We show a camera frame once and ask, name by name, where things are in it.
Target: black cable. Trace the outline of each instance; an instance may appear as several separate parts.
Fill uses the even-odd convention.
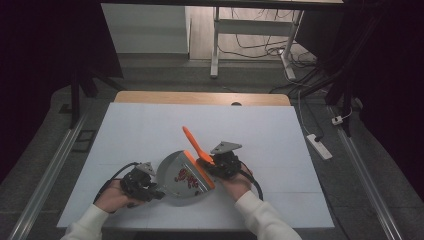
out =
[[[298,67],[298,68],[305,68],[305,67],[313,67],[313,66],[316,66],[317,65],[315,62],[301,62],[301,61],[299,61],[299,56],[297,58],[298,60],[295,60],[294,57],[293,57],[293,53],[290,53],[290,57],[291,57],[291,61],[290,62],[293,65],[295,65],[296,67]]]
[[[274,16],[274,22],[275,22],[275,20],[277,20],[277,15],[278,15],[278,12],[276,12],[276,13],[275,13],[275,16]],[[270,52],[268,52],[268,50],[267,50],[268,43],[269,43],[269,41],[270,41],[270,40],[271,40],[271,36],[269,36],[269,37],[268,37],[268,40],[266,41],[266,44],[265,44],[265,47],[264,47],[266,54],[270,54]]]
[[[259,13],[258,13],[258,15],[259,15],[259,16],[255,17],[253,20],[256,20],[256,19],[258,19],[258,18],[262,17],[262,15],[264,15],[265,10],[266,10],[266,9],[261,9],[261,10],[259,11]]]
[[[263,201],[264,200],[264,195],[262,193],[262,188],[261,188],[261,186],[259,186],[259,183],[253,177],[252,171],[250,171],[250,169],[246,166],[246,164],[244,162],[240,161],[240,163],[242,163],[246,167],[247,171],[249,171],[250,174],[248,174],[247,172],[245,172],[245,171],[243,171],[241,169],[240,169],[239,173],[241,175],[243,175],[244,177],[246,177],[247,179],[249,179],[249,181],[251,183],[253,183],[253,185],[255,186],[256,190],[258,190],[259,199],[261,199]]]
[[[264,13],[264,11],[265,11],[266,9],[262,9],[261,11],[260,11],[260,16],[259,17],[261,17],[262,15],[263,15],[263,13]],[[232,19],[234,19],[234,14],[237,16],[237,19],[240,19],[240,17],[238,16],[238,14],[235,12],[235,10],[234,10],[234,8],[231,8],[231,18]],[[278,15],[278,11],[276,12],[276,15],[275,15],[275,17],[274,17],[274,21],[277,19],[277,15]],[[284,41],[280,41],[280,42],[274,42],[274,43],[269,43],[269,41],[270,41],[270,39],[271,39],[271,36],[269,36],[269,38],[268,38],[268,41],[267,41],[267,43],[265,43],[265,44],[261,44],[261,45],[253,45],[253,46],[242,46],[241,45],[241,43],[240,43],[240,40],[239,40],[239,38],[238,38],[238,34],[235,34],[235,36],[236,36],[236,40],[237,40],[237,44],[239,45],[239,47],[241,47],[241,48],[245,48],[245,49],[250,49],[250,48],[258,48],[258,47],[265,47],[265,52],[267,52],[267,54],[268,55],[271,55],[271,56],[276,56],[276,55],[272,55],[271,53],[272,52],[274,52],[274,51],[276,51],[276,50],[278,50],[279,48],[271,48],[270,50],[271,51],[269,51],[269,50],[267,50],[267,46],[269,46],[269,45],[275,45],[275,44],[282,44],[282,43],[285,43],[285,42],[287,42],[287,40],[284,40]],[[250,56],[246,56],[246,55],[242,55],[242,54],[237,54],[237,53],[234,53],[234,52],[231,52],[231,53],[233,53],[233,54],[236,54],[236,55],[239,55],[239,56],[243,56],[243,57],[250,57]]]
[[[287,93],[287,96],[289,97],[289,98],[293,98],[292,96],[291,96],[291,93],[294,91],[294,90],[297,90],[297,89],[300,89],[300,88],[302,88],[302,87],[304,87],[304,85],[306,84],[306,83],[308,83],[315,75],[317,75],[319,72],[320,72],[321,70],[319,69],[319,68],[314,68],[314,69],[312,69],[308,74],[306,74],[302,79],[300,79],[298,82],[296,82],[296,83],[298,83],[298,85],[297,86],[295,86],[293,89],[291,89],[288,93]]]
[[[122,171],[124,171],[125,169],[127,169],[127,168],[129,168],[129,167],[131,167],[131,166],[137,166],[139,163],[136,163],[136,162],[132,162],[132,163],[129,163],[129,164],[127,164],[127,165],[125,165],[123,168],[121,168],[118,172],[116,172],[115,173],[115,175],[113,175],[113,177],[111,177],[110,178],[110,180],[113,180],[113,179],[115,179],[116,178],[116,176],[118,176]]]
[[[331,56],[330,58],[328,58],[328,59],[326,59],[325,61],[321,61],[321,62],[318,62],[318,63],[316,63],[316,64],[314,64],[314,66],[315,66],[315,68],[311,71],[311,72],[309,72],[308,74],[307,74],[307,76],[310,74],[310,73],[314,73],[312,76],[305,76],[305,77],[303,77],[300,81],[298,81],[297,83],[299,83],[299,86],[295,86],[293,89],[291,89],[290,91],[289,91],[289,93],[287,94],[288,95],[288,97],[289,98],[293,98],[292,96],[291,96],[291,93],[293,92],[293,91],[295,91],[295,90],[298,90],[298,89],[300,89],[300,88],[302,88],[302,84],[304,85],[305,83],[307,83],[307,82],[309,82],[310,80],[311,80],[311,78],[314,76],[314,75],[316,75],[318,72],[315,72],[316,71],[316,69],[318,69],[318,70],[322,70],[322,69],[326,69],[326,68],[330,68],[331,66],[334,66],[334,65],[336,65],[336,64],[339,64],[343,59],[341,59],[342,57],[344,57],[344,54],[353,46],[353,44],[357,41],[357,38],[360,36],[360,33],[361,33],[361,30],[362,30],[362,27],[361,26],[359,26],[358,27],[358,29],[356,30],[356,32],[352,35],[352,38],[350,38],[349,39],[349,41],[346,43],[346,44],[344,44],[343,45],[343,47],[341,47],[341,48],[339,48],[338,50],[337,50],[337,52],[333,55],[333,56]],[[282,87],[277,87],[277,88],[274,88],[274,89],[272,89],[271,91],[270,91],[270,93],[272,93],[273,91],[275,91],[275,90],[277,90],[277,89],[280,89],[280,88],[284,88],[284,87],[286,87],[286,86],[282,86]]]
[[[240,92],[238,92],[238,91],[236,91],[236,90],[233,90],[233,89],[231,89],[231,88],[229,88],[229,87],[226,87],[226,86],[224,86],[224,85],[219,84],[217,81],[213,81],[213,82],[215,82],[215,83],[216,83],[219,87],[221,87],[222,89],[228,90],[229,92],[232,92],[232,93],[240,93]]]
[[[281,47],[268,48],[266,50],[266,53],[268,54],[268,56],[279,56],[279,55],[281,55],[279,53],[279,50],[284,50],[284,48],[281,48]]]
[[[306,78],[309,78],[309,77],[313,77],[313,76],[315,76],[316,75],[316,73],[313,73],[314,71],[317,71],[317,68],[314,68],[314,69],[312,69],[311,71],[309,71],[303,78],[301,78],[299,81],[297,81],[297,82],[290,82],[290,83],[288,83],[288,84],[285,84],[285,85],[282,85],[282,86],[278,86],[278,87],[274,87],[273,89],[271,89],[268,93],[269,94],[272,94],[275,90],[278,90],[278,89],[282,89],[282,88],[286,88],[286,87],[290,87],[290,86],[293,86],[293,85],[295,85],[295,84],[303,84],[303,80],[305,80]],[[300,87],[300,86],[295,86],[292,90],[290,90],[290,92],[289,92],[289,94],[294,90],[294,89],[296,89],[296,88],[298,88],[298,87]]]
[[[234,55],[238,55],[238,56],[241,56],[241,57],[247,57],[247,58],[261,58],[261,57],[266,57],[266,56],[268,56],[268,54],[259,55],[259,56],[247,56],[247,55],[243,55],[243,54],[236,53],[236,52],[227,52],[227,51],[222,50],[222,49],[219,47],[219,45],[218,45],[218,49],[219,49],[219,51],[221,51],[221,52],[223,52],[223,53],[227,53],[227,54],[234,54]]]
[[[307,51],[307,52],[304,52],[304,53],[299,54],[297,56],[297,60],[300,61],[300,56],[305,55],[305,54],[308,54],[308,53],[311,53],[311,52]]]
[[[347,41],[346,44],[344,44],[341,48],[339,48],[337,52],[334,55],[332,55],[330,58],[326,59],[325,61],[321,61],[317,63],[316,65],[317,68],[322,68],[322,69],[335,68],[335,67],[339,68],[338,71],[336,71],[331,76],[329,76],[328,79],[325,80],[323,83],[331,81],[332,79],[335,79],[338,75],[340,75],[341,72],[344,71],[344,68],[345,68],[344,65],[348,64],[346,63],[346,61],[349,60],[349,55],[347,54],[347,52],[348,50],[351,50],[352,48],[355,47],[354,44],[361,39],[361,36],[363,36],[364,34],[363,31],[367,31],[368,29],[367,24],[368,22],[358,25],[356,31],[351,35],[350,39]]]
[[[314,76],[316,76],[319,72],[320,72],[321,70],[316,70],[316,71],[313,71],[313,73],[312,73],[312,75],[310,75],[310,76],[308,76],[306,79],[304,79],[301,83],[303,84],[303,85],[301,85],[301,84],[298,84],[297,86],[295,86],[294,88],[292,88],[288,93],[287,93],[287,96],[290,98],[290,99],[293,99],[294,97],[292,96],[292,93],[295,91],[295,90],[297,90],[297,91],[300,91],[302,88],[304,88],[304,87],[311,87],[311,85],[306,85],[306,83],[308,83],[309,81],[311,81],[312,80],[312,78],[314,77]],[[322,79],[323,77],[321,77],[321,78],[319,78],[318,80],[316,80],[315,81],[315,83],[317,83],[317,82],[319,82],[319,81],[321,81],[321,79]]]
[[[259,183],[251,175],[249,175],[247,172],[245,172],[245,171],[243,171],[243,170],[240,169],[240,172],[239,173],[241,175],[245,176],[247,179],[249,179],[249,181],[251,183],[253,183],[253,185],[256,187],[256,190],[258,190],[259,199],[261,199],[263,201],[264,200],[264,195],[262,193],[261,186],[259,186]]]
[[[278,9],[277,9],[277,16],[279,17],[279,18],[285,18],[285,17],[287,17],[288,15],[290,15],[290,13],[292,13],[293,12],[293,10],[290,10],[286,15],[284,15],[284,16],[282,16],[282,17],[280,17],[280,15],[278,15]]]

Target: wire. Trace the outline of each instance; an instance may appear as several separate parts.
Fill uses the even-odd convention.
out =
[[[283,86],[275,87],[275,88],[271,89],[271,90],[268,92],[268,94],[272,94],[275,90],[283,89],[283,88],[286,88],[286,87],[290,87],[290,86],[292,86],[292,85],[293,85],[293,84],[289,83],[289,84],[286,84],[286,85],[283,85]]]
[[[352,107],[350,107],[350,113],[348,115],[342,117],[342,119],[345,119],[345,118],[349,117],[351,114],[352,114]]]
[[[262,17],[262,15],[263,15],[263,13],[265,12],[265,10],[267,10],[267,13],[266,13],[266,15],[265,15],[265,19],[266,19],[266,18],[267,18],[267,16],[268,16],[269,10],[268,10],[268,9],[262,9],[262,10],[260,10],[260,11],[259,11],[259,13],[258,13],[258,14],[260,14],[260,16],[256,17],[254,20],[256,20],[256,19],[258,19],[258,18]],[[234,15],[237,17],[237,19],[240,19],[240,17],[238,16],[237,12],[235,11],[235,9],[234,9],[234,8],[231,8],[231,18],[232,18],[232,19],[234,19]],[[277,19],[277,16],[278,16],[278,11],[277,11],[277,12],[276,12],[276,14],[275,14],[274,21]],[[240,43],[240,40],[239,40],[239,38],[238,38],[238,34],[235,34],[235,36],[236,36],[236,41],[237,41],[237,44],[238,44],[238,46],[239,46],[239,47],[241,47],[241,48],[245,48],[245,49],[258,48],[258,47],[265,47],[266,55],[260,55],[260,56],[247,56],[247,55],[243,55],[243,54],[236,53],[236,52],[224,52],[224,51],[222,51],[222,50],[220,49],[223,53],[234,54],[234,55],[238,55],[238,56],[242,56],[242,57],[247,57],[247,58],[260,58],[260,57],[265,57],[265,56],[277,56],[278,54],[272,54],[272,53],[273,53],[273,52],[275,52],[275,51],[280,50],[281,48],[274,47],[274,48],[267,49],[267,47],[268,47],[269,45],[282,44],[282,43],[287,42],[287,40],[284,40],[284,41],[279,41],[279,42],[273,42],[273,43],[270,43],[269,41],[270,41],[270,39],[271,39],[271,36],[269,36],[269,37],[268,37],[267,42],[266,42],[266,43],[264,43],[264,44],[260,44],[260,45],[253,45],[253,46],[243,46],[243,45]]]
[[[298,101],[297,101],[297,103],[299,105],[299,115],[300,115],[300,121],[302,122],[302,127],[305,129],[305,131],[308,133],[308,135],[311,135],[311,133],[308,131],[308,129],[306,129],[305,123],[303,123],[302,109],[300,108],[300,90],[298,92]]]
[[[265,20],[268,18],[269,9],[266,10]]]
[[[365,25],[361,24],[358,26],[358,28],[355,30],[355,32],[351,35],[352,37],[345,43],[343,44],[342,47],[340,47],[337,52],[335,54],[333,54],[331,57],[327,58],[324,61],[318,62],[315,64],[315,68],[313,71],[313,75],[309,76],[309,77],[305,77],[305,80],[302,80],[302,84],[307,83],[308,81],[311,80],[311,78],[317,74],[319,71],[323,70],[323,69],[329,69],[329,68],[334,68],[334,67],[340,67],[340,64],[343,64],[346,61],[346,53],[348,52],[349,49],[352,48],[352,46],[356,43],[357,39],[359,38],[359,36],[361,35],[362,31],[363,31],[363,27]],[[287,94],[289,98],[293,98],[291,96],[291,93],[295,90],[300,89],[301,85],[297,85],[296,87],[294,87],[293,89],[291,89],[289,91],[289,93]]]
[[[307,82],[309,82],[315,75],[317,75],[318,73],[320,73],[322,70],[321,69],[319,69],[319,68],[314,68],[314,69],[312,69],[306,76],[304,76],[301,80],[299,80],[299,82],[302,82],[302,83],[307,83]],[[296,86],[296,87],[294,87],[292,90],[290,90],[288,93],[287,93],[287,96],[289,97],[289,98],[293,98],[292,96],[291,96],[291,93],[294,91],[294,90],[297,90],[297,89],[299,89],[300,87],[303,87],[303,86]]]
[[[281,47],[268,48],[268,49],[266,49],[266,53],[269,56],[279,56],[279,55],[281,55],[281,53],[279,53],[279,50],[284,50],[284,48],[281,48]]]
[[[256,187],[256,190],[258,190],[259,199],[261,199],[263,201],[264,200],[264,195],[262,193],[261,186],[259,186],[259,183],[252,177],[252,175],[249,175],[245,171],[243,171],[243,170],[240,169],[239,173],[241,175],[243,175],[244,177],[246,177],[247,179],[249,179],[249,181],[251,183],[253,183],[253,185]]]
[[[236,52],[227,52],[227,51],[222,50],[222,49],[219,47],[219,45],[218,45],[218,49],[219,49],[219,51],[221,51],[221,52],[223,52],[223,53],[233,54],[233,55],[238,55],[238,56],[247,57],[247,58],[262,58],[262,57],[266,57],[266,56],[268,56],[268,54],[259,55],[259,56],[247,56],[247,55],[243,55],[243,54],[236,53]]]
[[[255,186],[256,190],[258,190],[258,195],[259,195],[259,199],[261,199],[262,201],[264,200],[264,195],[262,193],[262,188],[259,185],[259,183],[255,180],[255,178],[253,177],[253,173],[252,171],[250,171],[250,169],[246,166],[246,164],[242,161],[240,161],[247,169],[247,171],[249,171],[250,175],[248,173],[246,173],[245,171],[241,170],[239,171],[239,173],[241,175],[243,175],[244,177],[246,177],[247,179],[249,179],[249,181],[251,183],[253,183],[253,185]]]
[[[318,137],[319,139],[323,139],[323,138],[324,138],[324,136],[325,136],[324,130],[322,129],[322,127],[321,127],[321,125],[319,124],[319,122],[318,122],[317,118],[315,117],[314,112],[312,112],[312,109],[309,107],[309,104],[308,104],[308,102],[306,101],[306,99],[305,99],[305,105],[306,105],[306,107],[308,108],[309,112],[311,113],[312,118],[314,119],[315,124],[316,124],[316,125],[317,125],[317,127],[319,128],[319,131],[321,132],[321,135],[320,135],[320,136],[317,136],[317,137]]]
[[[116,178],[116,176],[118,176],[122,171],[124,171],[125,169],[127,169],[127,168],[129,168],[129,167],[131,167],[131,166],[137,166],[139,163],[136,163],[136,162],[132,162],[132,163],[129,163],[129,164],[127,164],[127,165],[125,165],[123,168],[121,168],[118,172],[116,172],[115,173],[115,175],[113,175],[113,177],[111,177],[110,179],[111,180],[113,180],[113,179],[115,179]]]
[[[307,85],[307,84],[302,84],[302,83],[297,83],[297,82],[290,81],[289,77],[287,76],[286,71],[284,71],[284,75],[286,76],[286,79],[287,79],[287,81],[289,83],[292,83],[292,84],[295,84],[295,85],[298,85],[298,86],[312,87],[311,85]]]
[[[291,57],[290,63],[292,63],[293,65],[295,65],[298,68],[305,68],[305,67],[316,66],[316,62],[314,62],[314,61],[300,61],[299,60],[299,57],[301,55],[306,54],[306,53],[302,53],[302,54],[298,55],[297,60],[294,59],[293,53],[290,53],[290,57]]]
[[[277,10],[277,16],[279,17],[279,18],[285,18],[285,17],[287,17],[288,15],[290,15],[290,13],[292,13],[293,12],[293,10],[290,10],[286,15],[284,15],[284,16],[282,16],[282,17],[280,17],[280,15],[278,15],[278,11],[279,10]]]
[[[312,69],[310,72],[308,72],[308,74],[306,74],[303,78],[301,78],[300,80],[298,80],[296,83],[296,85],[298,85],[298,87],[301,86],[305,86],[305,87],[309,87],[309,85],[307,85],[306,83],[308,83],[315,75],[317,75],[321,70],[319,70],[318,68],[314,68]]]
[[[229,88],[229,87],[226,87],[226,86],[224,86],[224,85],[221,85],[221,84],[219,84],[217,81],[213,81],[213,82],[215,82],[219,87],[221,87],[222,89],[225,89],[225,90],[227,90],[227,91],[229,91],[229,92],[232,92],[232,93],[240,93],[240,92],[238,92],[238,91],[236,91],[236,90],[233,90],[233,89],[231,89],[231,88]]]
[[[299,55],[297,56],[297,60],[299,61],[300,56],[305,55],[305,54],[308,54],[308,53],[311,53],[311,52],[307,51],[307,52],[304,52],[304,53],[299,54]]]
[[[318,71],[314,71],[314,73],[312,74],[312,75],[310,75],[310,76],[308,76],[308,79],[306,79],[305,81],[303,81],[304,83],[307,83],[307,82],[309,82],[311,79],[312,79],[312,77],[314,77],[315,75],[317,75],[318,73],[320,73],[321,72],[321,70],[318,70]],[[318,78],[317,80],[315,80],[311,85],[314,85],[314,84],[316,84],[316,83],[318,83],[318,82],[320,82],[323,78],[325,78],[325,76],[321,76],[320,78]],[[295,91],[295,90],[298,90],[298,91],[300,91],[300,89],[302,88],[303,86],[296,86],[296,87],[294,87],[293,89],[291,89],[286,95],[290,98],[290,99],[294,99],[295,97],[294,96],[292,96],[292,92],[293,91]]]
[[[305,128],[305,131],[306,131],[308,134],[310,134],[310,133],[308,132],[308,130],[306,129],[306,127],[305,127],[304,123],[303,123],[302,111],[301,111],[301,109],[300,109],[300,91],[298,92],[298,102],[299,102],[299,113],[300,113],[300,118],[301,118],[301,121],[302,121],[302,126]],[[335,211],[334,211],[334,208],[333,208],[333,206],[331,205],[331,202],[328,200],[328,197],[327,197],[327,195],[328,195],[328,194],[327,194],[327,192],[326,192],[326,190],[325,190],[324,186],[322,185],[321,180],[319,179],[319,177],[318,177],[318,182],[319,182],[319,184],[320,184],[320,186],[321,186],[321,189],[322,189],[322,192],[323,192],[324,198],[325,198],[325,200],[326,200],[326,202],[327,202],[328,207],[330,208],[330,211],[333,213],[333,215],[334,215],[334,217],[335,217],[335,219],[336,219],[336,221],[337,221],[338,225],[340,226],[340,229],[342,230],[343,234],[345,235],[346,239],[350,240],[350,237],[349,237],[349,235],[347,234],[346,230],[344,229],[343,225],[341,224],[340,219],[337,217],[337,215],[336,215],[336,213],[335,213]]]

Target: white tabletop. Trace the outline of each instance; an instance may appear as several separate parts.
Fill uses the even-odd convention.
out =
[[[333,227],[293,107],[112,103],[58,227],[78,220],[103,183],[130,162],[160,162],[195,151],[187,126],[204,150],[221,141],[242,144],[235,154],[254,172],[264,200],[294,228]],[[234,202],[216,189],[189,200],[165,197],[111,215],[105,227],[165,230],[242,230]]]

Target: floor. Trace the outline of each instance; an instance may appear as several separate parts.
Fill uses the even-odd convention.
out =
[[[199,9],[199,15],[211,14],[210,9]],[[195,26],[192,38],[196,36]],[[229,51],[244,51],[233,43],[220,42],[222,48]],[[255,43],[263,44],[263,38]],[[261,54],[263,49],[250,54]],[[291,93],[292,105],[298,112],[299,123],[307,132],[324,133],[322,142],[328,147],[334,158],[322,161],[318,154],[308,145],[312,162],[326,194],[328,206],[336,225],[334,229],[296,229],[303,239],[388,239],[381,227],[375,208],[370,203],[353,163],[343,146],[338,128],[330,123],[333,116],[323,101],[328,89],[322,89],[301,100],[299,104],[296,94],[299,88],[289,84],[281,70],[281,63],[275,57],[268,56],[264,61],[228,59],[231,56],[220,55],[220,75],[218,79],[210,79],[208,61],[210,52],[192,50],[191,60],[180,58],[132,58],[121,57],[121,67],[124,79],[116,79],[119,84],[129,90],[144,91],[194,91],[194,92],[239,92],[239,93]],[[311,68],[295,68],[299,78],[305,76]],[[81,95],[83,112],[87,110],[87,120],[81,131],[97,132],[108,105],[113,101],[117,91],[102,81],[95,80],[99,94],[95,98]],[[386,202],[393,219],[396,221],[403,239],[424,239],[424,203],[411,188],[397,165],[382,148],[378,141],[363,126],[359,119],[360,106],[354,104],[351,115],[352,139],[367,166],[374,182]],[[70,89],[66,87],[52,96],[51,109],[45,122],[40,127],[31,144],[27,147],[21,159],[0,186],[0,239],[6,239],[24,211],[38,182],[42,178],[51,159],[55,156],[61,141],[68,132],[70,114],[66,111],[70,105]],[[338,106],[331,107],[333,112],[339,112]],[[88,155],[90,142],[76,141],[72,151],[64,162],[50,194],[47,196],[27,239],[59,239],[64,229],[57,229],[56,223],[61,211],[67,203],[73,186]],[[246,233],[233,235],[190,235],[179,233],[137,233],[117,229],[105,229],[103,239],[255,239]]]

